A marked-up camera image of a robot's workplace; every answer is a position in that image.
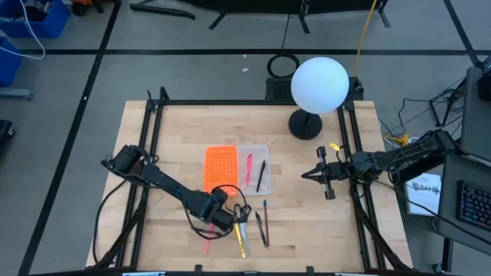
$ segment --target black lamp base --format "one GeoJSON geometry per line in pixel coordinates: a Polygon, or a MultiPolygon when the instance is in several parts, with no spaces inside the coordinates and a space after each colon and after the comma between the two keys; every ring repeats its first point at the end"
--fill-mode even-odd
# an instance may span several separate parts
{"type": "Polygon", "coordinates": [[[297,110],[290,116],[288,128],[293,136],[300,140],[312,140],[322,130],[322,120],[317,114],[297,110]]]}

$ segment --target black ring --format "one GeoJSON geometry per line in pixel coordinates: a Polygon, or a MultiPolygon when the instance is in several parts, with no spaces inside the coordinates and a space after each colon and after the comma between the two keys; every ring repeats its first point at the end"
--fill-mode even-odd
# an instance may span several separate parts
{"type": "Polygon", "coordinates": [[[299,66],[300,66],[300,61],[293,54],[277,54],[276,56],[271,57],[271,59],[268,61],[268,66],[266,68],[268,69],[268,74],[271,77],[279,78],[279,77],[293,77],[293,74],[295,73],[295,71],[298,69],[299,66]],[[275,61],[276,58],[289,58],[289,59],[293,60],[295,62],[295,69],[293,70],[293,72],[291,74],[286,75],[286,76],[275,75],[273,73],[273,71],[271,70],[271,65],[273,64],[273,61],[275,61]]]}

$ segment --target paper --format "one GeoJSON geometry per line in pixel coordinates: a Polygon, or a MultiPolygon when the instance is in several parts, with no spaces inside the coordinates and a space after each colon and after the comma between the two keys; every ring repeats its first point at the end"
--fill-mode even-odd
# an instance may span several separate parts
{"type": "MultiPolygon", "coordinates": [[[[440,176],[429,173],[424,173],[406,182],[404,186],[406,196],[410,201],[420,204],[435,213],[438,213],[441,189],[442,181],[440,176]]],[[[407,203],[407,213],[410,215],[433,216],[427,210],[409,202],[407,203]]]]}

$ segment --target black pen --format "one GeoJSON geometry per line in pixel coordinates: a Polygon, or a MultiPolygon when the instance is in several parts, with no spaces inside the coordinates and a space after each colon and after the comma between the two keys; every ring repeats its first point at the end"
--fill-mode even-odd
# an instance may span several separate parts
{"type": "Polygon", "coordinates": [[[266,161],[262,161],[262,165],[261,165],[261,172],[259,173],[259,181],[258,181],[258,186],[257,188],[255,188],[255,192],[258,193],[259,192],[259,187],[261,185],[261,180],[262,180],[262,173],[264,172],[264,168],[266,167],[266,161]]]}
{"type": "Polygon", "coordinates": [[[261,232],[262,243],[264,244],[264,247],[267,248],[268,244],[266,242],[266,237],[264,236],[264,232],[262,231],[261,216],[257,212],[255,213],[255,219],[257,219],[258,221],[259,231],[261,232]]]}

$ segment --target pink marker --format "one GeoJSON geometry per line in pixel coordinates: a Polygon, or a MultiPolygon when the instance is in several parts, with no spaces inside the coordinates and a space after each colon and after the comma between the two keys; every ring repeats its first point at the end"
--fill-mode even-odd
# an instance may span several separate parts
{"type": "Polygon", "coordinates": [[[245,179],[245,185],[248,186],[251,182],[251,169],[252,169],[252,154],[247,156],[247,178],[245,179]]]}

